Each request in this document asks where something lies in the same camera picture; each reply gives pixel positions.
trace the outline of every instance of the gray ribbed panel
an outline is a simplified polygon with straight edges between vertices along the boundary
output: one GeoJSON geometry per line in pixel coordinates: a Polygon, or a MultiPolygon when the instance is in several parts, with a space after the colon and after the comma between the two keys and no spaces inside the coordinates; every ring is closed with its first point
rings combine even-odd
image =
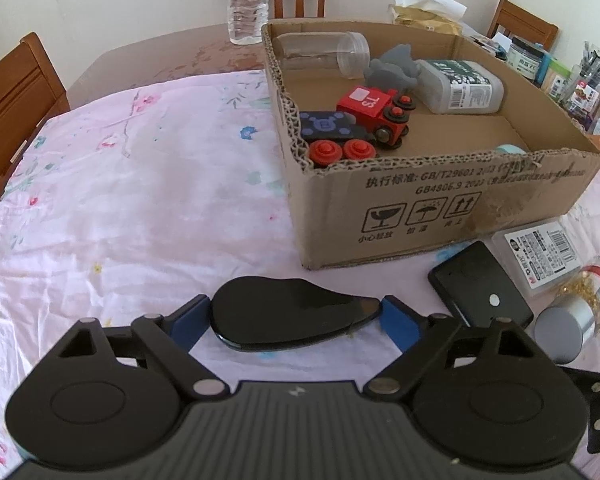
{"type": "Polygon", "coordinates": [[[72,474],[27,463],[11,480],[582,480],[567,465],[481,472],[433,449],[400,406],[353,383],[244,383],[199,403],[163,446],[107,471],[72,474]]]}

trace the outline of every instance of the toy train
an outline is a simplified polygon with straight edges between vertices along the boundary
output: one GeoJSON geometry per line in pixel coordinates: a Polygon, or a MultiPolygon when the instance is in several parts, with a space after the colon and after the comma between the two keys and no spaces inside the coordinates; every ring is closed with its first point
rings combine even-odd
{"type": "Polygon", "coordinates": [[[356,86],[338,101],[336,112],[301,112],[301,137],[309,144],[309,158],[327,167],[343,158],[365,160],[376,148],[395,150],[409,132],[410,96],[356,86]]]}

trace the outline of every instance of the green label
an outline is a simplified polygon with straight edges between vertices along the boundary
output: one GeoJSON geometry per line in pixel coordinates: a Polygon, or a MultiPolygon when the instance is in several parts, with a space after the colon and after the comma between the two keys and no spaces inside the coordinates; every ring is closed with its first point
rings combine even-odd
{"type": "Polygon", "coordinates": [[[442,72],[452,84],[469,84],[469,85],[489,85],[489,81],[485,76],[476,72],[465,61],[454,61],[453,59],[428,60],[431,66],[434,66],[442,72]]]}

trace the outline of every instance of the gray toy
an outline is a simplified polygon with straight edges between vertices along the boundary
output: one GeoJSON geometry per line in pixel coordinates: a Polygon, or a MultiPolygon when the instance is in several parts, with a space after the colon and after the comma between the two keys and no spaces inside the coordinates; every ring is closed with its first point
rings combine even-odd
{"type": "Polygon", "coordinates": [[[395,89],[398,93],[413,90],[418,85],[420,67],[411,59],[411,45],[400,44],[379,59],[371,60],[365,69],[365,86],[382,92],[395,89]]]}

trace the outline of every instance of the tissue paper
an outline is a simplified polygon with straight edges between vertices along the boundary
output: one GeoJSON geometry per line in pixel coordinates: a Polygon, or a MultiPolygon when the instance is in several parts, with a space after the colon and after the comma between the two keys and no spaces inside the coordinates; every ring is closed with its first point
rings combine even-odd
{"type": "Polygon", "coordinates": [[[395,0],[395,5],[433,12],[452,22],[459,22],[466,12],[466,7],[455,0],[395,0]]]}

